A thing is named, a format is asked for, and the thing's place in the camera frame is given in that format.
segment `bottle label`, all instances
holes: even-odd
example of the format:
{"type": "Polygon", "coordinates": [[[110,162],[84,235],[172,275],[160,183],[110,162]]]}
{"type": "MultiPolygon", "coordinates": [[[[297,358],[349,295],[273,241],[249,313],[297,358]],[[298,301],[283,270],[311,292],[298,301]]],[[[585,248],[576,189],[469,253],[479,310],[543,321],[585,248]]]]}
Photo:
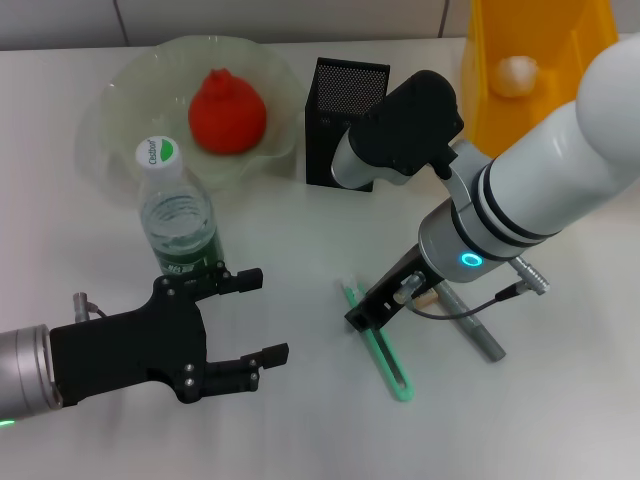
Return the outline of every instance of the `bottle label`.
{"type": "Polygon", "coordinates": [[[154,249],[160,270],[164,275],[182,275],[224,260],[218,232],[199,250],[184,255],[172,255],[154,249]]]}

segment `white wall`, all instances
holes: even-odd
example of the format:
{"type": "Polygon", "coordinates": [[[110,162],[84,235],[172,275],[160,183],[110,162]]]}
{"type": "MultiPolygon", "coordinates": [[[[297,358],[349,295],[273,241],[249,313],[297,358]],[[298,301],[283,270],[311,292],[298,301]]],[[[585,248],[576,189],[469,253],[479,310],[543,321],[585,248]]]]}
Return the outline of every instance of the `white wall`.
{"type": "MultiPolygon", "coordinates": [[[[243,36],[261,42],[436,37],[447,3],[447,0],[117,1],[133,45],[157,44],[190,33],[243,36]]],[[[444,36],[464,36],[469,0],[448,1],[444,36]]],[[[612,0],[612,6],[621,32],[640,31],[640,0],[612,0]]],[[[0,50],[124,44],[114,0],[0,0],[0,50]]]]}
{"type": "MultiPolygon", "coordinates": [[[[640,0],[610,0],[610,3],[620,33],[635,33],[640,31],[640,0]]],[[[444,28],[444,37],[463,37],[466,35],[469,18],[471,16],[470,5],[470,0],[450,0],[449,12],[444,28]]]]}
{"type": "Polygon", "coordinates": [[[112,0],[0,0],[0,50],[123,45],[112,0]]]}

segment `yellow container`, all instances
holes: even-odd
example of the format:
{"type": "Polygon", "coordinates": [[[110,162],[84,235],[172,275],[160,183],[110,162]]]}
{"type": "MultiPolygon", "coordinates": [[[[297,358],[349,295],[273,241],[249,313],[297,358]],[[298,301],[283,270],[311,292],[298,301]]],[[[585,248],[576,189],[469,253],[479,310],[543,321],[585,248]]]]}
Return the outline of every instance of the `yellow container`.
{"type": "Polygon", "coordinates": [[[495,158],[554,109],[575,100],[589,63],[618,40],[608,0],[471,0],[462,59],[465,137],[495,158]],[[533,92],[501,97],[488,75],[503,58],[538,63],[533,92]]]}

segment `water bottle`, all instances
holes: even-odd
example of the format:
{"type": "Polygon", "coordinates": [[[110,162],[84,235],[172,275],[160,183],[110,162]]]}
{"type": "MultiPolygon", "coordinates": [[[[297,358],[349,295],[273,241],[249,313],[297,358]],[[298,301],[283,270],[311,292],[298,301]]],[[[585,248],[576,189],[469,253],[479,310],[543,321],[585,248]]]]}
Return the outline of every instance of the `water bottle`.
{"type": "Polygon", "coordinates": [[[184,167],[178,144],[147,138],[136,161],[143,172],[140,220],[162,273],[189,273],[224,260],[211,198],[184,167]]]}

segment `pen holder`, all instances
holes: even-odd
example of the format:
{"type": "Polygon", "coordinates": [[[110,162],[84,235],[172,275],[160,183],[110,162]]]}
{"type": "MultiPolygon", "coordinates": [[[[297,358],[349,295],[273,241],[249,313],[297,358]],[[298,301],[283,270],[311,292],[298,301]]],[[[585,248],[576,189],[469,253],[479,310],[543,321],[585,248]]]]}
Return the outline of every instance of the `pen holder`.
{"type": "MultiPolygon", "coordinates": [[[[389,65],[318,58],[305,107],[307,184],[342,188],[331,174],[340,139],[387,94],[389,65]]],[[[373,182],[359,188],[373,190],[373,182]]]]}

